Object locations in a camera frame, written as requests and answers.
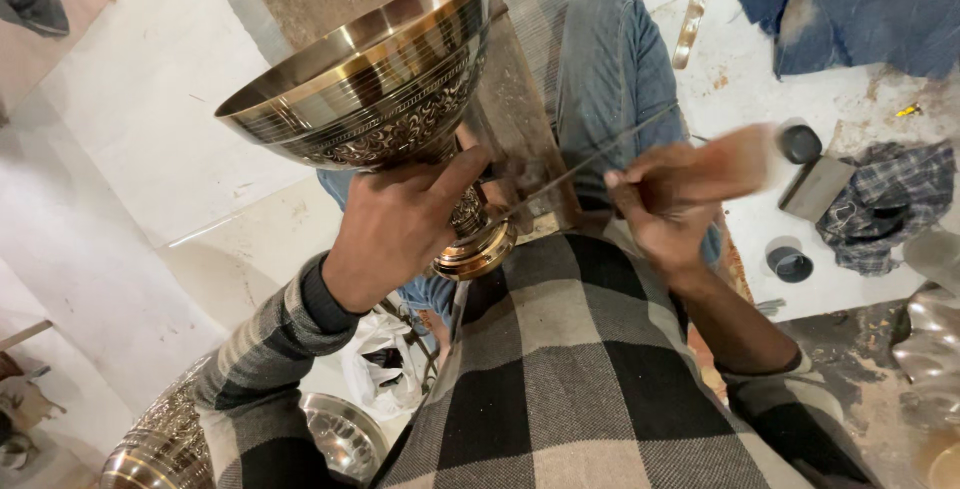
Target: wooden plank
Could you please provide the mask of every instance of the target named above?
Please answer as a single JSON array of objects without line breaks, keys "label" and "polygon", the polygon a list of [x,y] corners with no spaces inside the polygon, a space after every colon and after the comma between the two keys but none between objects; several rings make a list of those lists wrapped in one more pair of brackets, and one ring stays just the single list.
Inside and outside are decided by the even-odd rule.
[{"label": "wooden plank", "polygon": [[7,348],[15,347],[30,337],[37,335],[44,329],[50,329],[53,326],[54,323],[50,322],[49,320],[44,320],[35,323],[22,331],[18,331],[18,333],[6,337],[6,339],[0,340],[0,352],[6,350]]},{"label": "wooden plank", "polygon": [[[333,29],[391,0],[263,0],[294,50],[300,50]],[[502,0],[490,0],[496,14]],[[527,68],[509,15],[490,26],[486,68],[476,91],[486,127],[495,141],[494,154],[502,160],[522,159],[542,164],[546,183],[567,168],[550,130],[550,121]],[[506,200],[516,200],[510,196]],[[560,227],[570,227],[579,214],[571,183],[547,200]]]}]

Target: dirty floor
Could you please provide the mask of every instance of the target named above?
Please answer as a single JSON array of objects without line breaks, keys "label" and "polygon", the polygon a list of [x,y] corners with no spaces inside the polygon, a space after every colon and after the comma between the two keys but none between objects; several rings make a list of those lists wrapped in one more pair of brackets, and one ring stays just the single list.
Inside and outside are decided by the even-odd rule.
[{"label": "dirty floor", "polygon": [[913,475],[921,431],[910,423],[910,382],[890,351],[909,331],[906,299],[780,323],[812,358],[844,409],[846,429],[888,488],[923,489]]}]

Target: white plastic bag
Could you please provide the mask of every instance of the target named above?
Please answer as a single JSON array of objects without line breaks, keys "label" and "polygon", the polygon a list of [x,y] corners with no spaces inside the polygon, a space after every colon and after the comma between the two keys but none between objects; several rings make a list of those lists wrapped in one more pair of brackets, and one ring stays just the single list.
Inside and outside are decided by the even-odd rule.
[{"label": "white plastic bag", "polygon": [[[410,348],[403,334],[410,326],[392,315],[371,312],[357,324],[357,332],[340,350],[343,377],[353,400],[366,407],[377,420],[387,421],[400,414],[412,413],[421,401],[421,382],[414,368]],[[403,359],[402,369],[382,369],[363,357],[380,348],[396,348]],[[395,385],[380,384],[401,375]]]}]

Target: hand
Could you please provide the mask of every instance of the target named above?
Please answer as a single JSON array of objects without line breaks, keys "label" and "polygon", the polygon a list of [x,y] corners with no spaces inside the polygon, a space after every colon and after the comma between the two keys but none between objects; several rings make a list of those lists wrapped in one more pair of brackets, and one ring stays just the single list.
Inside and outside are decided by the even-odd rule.
[{"label": "hand", "polygon": [[478,146],[448,164],[354,176],[340,233],[321,270],[330,295],[362,313],[422,273],[457,239],[450,214],[489,162]]},{"label": "hand", "polygon": [[675,144],[648,151],[626,171],[611,170],[604,176],[610,197],[627,219],[633,239],[668,284],[705,270],[700,246],[720,203],[674,209],[668,217],[652,215],[643,205],[638,184],[654,169],[682,168],[691,158],[689,146]]}]

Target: plaid cloth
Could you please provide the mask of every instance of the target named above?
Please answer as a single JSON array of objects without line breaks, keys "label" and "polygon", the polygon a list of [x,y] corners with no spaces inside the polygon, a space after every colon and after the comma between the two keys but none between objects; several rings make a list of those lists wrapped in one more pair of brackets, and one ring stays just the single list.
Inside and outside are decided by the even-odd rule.
[{"label": "plaid cloth", "polygon": [[[295,386],[355,323],[321,332],[300,283],[203,369],[198,411],[222,489],[332,483]],[[700,380],[666,289],[608,241],[566,233],[517,247],[455,302],[449,357],[375,486],[871,486],[808,358],[726,374],[735,415]]]},{"label": "plaid cloth", "polygon": [[849,184],[817,222],[836,263],[861,275],[888,274],[898,264],[890,249],[933,225],[954,200],[954,146],[907,150],[887,142],[870,146],[863,158],[840,159],[857,166]]}]

